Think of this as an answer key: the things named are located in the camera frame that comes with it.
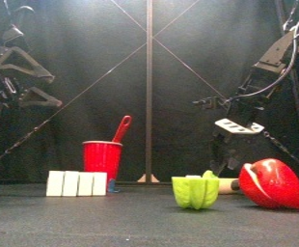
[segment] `red spoon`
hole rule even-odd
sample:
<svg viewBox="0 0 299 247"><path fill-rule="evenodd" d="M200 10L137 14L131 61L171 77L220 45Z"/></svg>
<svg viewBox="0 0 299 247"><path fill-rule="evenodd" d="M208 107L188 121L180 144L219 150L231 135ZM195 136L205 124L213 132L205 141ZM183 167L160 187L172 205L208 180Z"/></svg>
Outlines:
<svg viewBox="0 0 299 247"><path fill-rule="evenodd" d="M131 116L123 117L121 123L119 125L117 131L116 131L116 134L112 140L113 143L121 143L125 132L131 126L131 120L132 120Z"/></svg>

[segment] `white block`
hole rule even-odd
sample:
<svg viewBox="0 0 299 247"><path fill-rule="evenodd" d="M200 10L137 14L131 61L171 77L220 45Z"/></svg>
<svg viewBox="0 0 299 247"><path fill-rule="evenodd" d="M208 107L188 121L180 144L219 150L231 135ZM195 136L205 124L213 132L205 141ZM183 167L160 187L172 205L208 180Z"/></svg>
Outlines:
<svg viewBox="0 0 299 247"><path fill-rule="evenodd" d="M63 180L63 197L76 197L79 186L79 172L65 171Z"/></svg>
<svg viewBox="0 0 299 247"><path fill-rule="evenodd" d="M60 197L63 187L64 172L49 171L48 183L47 183L47 197Z"/></svg>
<svg viewBox="0 0 299 247"><path fill-rule="evenodd" d="M93 196L105 195L107 173L93 173Z"/></svg>
<svg viewBox="0 0 299 247"><path fill-rule="evenodd" d="M77 196L91 196L93 194L93 173L79 173Z"/></svg>

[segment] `black backdrop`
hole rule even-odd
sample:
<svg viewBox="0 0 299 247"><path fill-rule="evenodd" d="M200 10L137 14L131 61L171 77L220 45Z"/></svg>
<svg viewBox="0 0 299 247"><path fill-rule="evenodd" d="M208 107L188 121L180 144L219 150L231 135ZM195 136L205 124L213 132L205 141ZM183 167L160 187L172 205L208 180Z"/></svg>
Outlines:
<svg viewBox="0 0 299 247"><path fill-rule="evenodd" d="M280 37L275 1L156 0L152 11L145 0L8 3L12 8L28 4L36 12L23 17L20 29L31 55L56 76L53 84L40 86L67 107L0 160L0 178L41 181L49 170L83 171L81 143L109 141L124 115L132 115L132 124L117 180L136 181L149 165L160 181L201 174L208 169L213 122L224 118L224 111L204 111L192 101L235 93L249 66ZM284 2L288 11L291 3ZM3 109L0 154L55 112L39 107ZM285 83L257 122L299 156L298 118ZM299 166L265 140L241 140L233 149L244 162L273 156L299 174Z"/></svg>

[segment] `vertical pole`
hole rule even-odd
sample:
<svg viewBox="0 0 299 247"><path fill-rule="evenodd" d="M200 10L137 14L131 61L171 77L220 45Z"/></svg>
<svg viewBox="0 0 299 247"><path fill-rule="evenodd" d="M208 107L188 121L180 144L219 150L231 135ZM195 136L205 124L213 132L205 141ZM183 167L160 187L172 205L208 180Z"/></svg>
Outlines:
<svg viewBox="0 0 299 247"><path fill-rule="evenodd" d="M145 182L152 175L152 29L153 3L147 0L147 100L145 100Z"/></svg>

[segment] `red cup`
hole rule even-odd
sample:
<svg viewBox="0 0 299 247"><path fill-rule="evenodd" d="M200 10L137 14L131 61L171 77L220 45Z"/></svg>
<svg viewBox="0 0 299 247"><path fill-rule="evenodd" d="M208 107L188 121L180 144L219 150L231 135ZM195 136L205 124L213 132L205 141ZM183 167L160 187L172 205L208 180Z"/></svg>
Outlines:
<svg viewBox="0 0 299 247"><path fill-rule="evenodd" d="M84 145L84 171L107 173L107 186L116 180L123 145L113 142L88 141Z"/></svg>

